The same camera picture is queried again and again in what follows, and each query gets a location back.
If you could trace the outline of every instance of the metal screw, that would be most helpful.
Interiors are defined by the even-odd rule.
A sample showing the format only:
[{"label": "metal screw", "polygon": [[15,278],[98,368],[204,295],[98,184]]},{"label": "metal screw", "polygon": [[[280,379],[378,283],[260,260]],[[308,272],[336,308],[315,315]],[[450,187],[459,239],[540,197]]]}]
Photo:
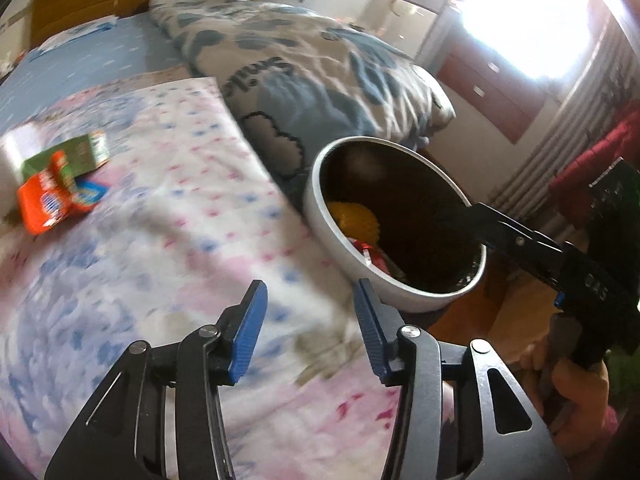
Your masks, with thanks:
[{"label": "metal screw", "polygon": [[405,325],[400,329],[400,332],[404,337],[418,337],[420,335],[420,329],[417,326]]},{"label": "metal screw", "polygon": [[479,354],[488,354],[491,351],[491,345],[484,339],[474,339],[471,342],[471,348]]},{"label": "metal screw", "polygon": [[134,341],[129,345],[129,352],[132,354],[142,354],[143,352],[146,352],[146,342]]},{"label": "metal screw", "polygon": [[198,330],[200,337],[215,337],[220,334],[220,330],[215,325],[205,325]]}]

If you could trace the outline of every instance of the sunlight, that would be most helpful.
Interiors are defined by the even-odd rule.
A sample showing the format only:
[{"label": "sunlight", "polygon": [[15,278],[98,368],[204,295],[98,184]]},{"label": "sunlight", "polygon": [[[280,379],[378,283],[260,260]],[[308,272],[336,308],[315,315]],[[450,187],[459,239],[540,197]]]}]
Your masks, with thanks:
[{"label": "sunlight", "polygon": [[562,77],[586,48],[589,0],[466,0],[466,30],[532,78]]}]

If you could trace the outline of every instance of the wooden cabinet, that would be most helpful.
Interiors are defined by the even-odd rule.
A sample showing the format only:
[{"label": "wooden cabinet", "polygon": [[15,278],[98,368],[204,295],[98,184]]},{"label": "wooden cabinet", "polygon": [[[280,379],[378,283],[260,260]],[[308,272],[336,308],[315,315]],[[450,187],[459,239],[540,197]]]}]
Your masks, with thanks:
[{"label": "wooden cabinet", "polygon": [[513,144],[545,103],[544,87],[464,32],[438,79],[473,105]]}]

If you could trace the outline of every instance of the green box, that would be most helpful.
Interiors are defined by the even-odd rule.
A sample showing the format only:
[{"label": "green box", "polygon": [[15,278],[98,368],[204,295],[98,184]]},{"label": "green box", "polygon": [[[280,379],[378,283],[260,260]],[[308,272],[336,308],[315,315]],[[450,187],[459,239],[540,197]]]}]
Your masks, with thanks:
[{"label": "green box", "polygon": [[102,131],[91,132],[80,137],[66,140],[28,158],[22,163],[22,177],[26,181],[30,176],[49,167],[51,155],[58,150],[65,152],[74,177],[100,168],[109,160],[107,137]]}]

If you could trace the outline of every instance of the hand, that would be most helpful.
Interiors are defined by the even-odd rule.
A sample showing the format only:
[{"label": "hand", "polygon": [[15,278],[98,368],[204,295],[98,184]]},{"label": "hand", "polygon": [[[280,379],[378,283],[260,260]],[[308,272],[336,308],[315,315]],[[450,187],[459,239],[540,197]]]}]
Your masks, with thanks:
[{"label": "hand", "polygon": [[[538,395],[538,381],[547,350],[545,337],[530,345],[520,358],[520,366],[526,371],[522,387],[540,416],[544,406]],[[609,399],[607,367],[601,361],[584,370],[561,358],[551,372],[551,381],[558,393],[575,404],[570,418],[554,433],[556,446],[565,457],[571,457],[589,449],[603,433]]]}]

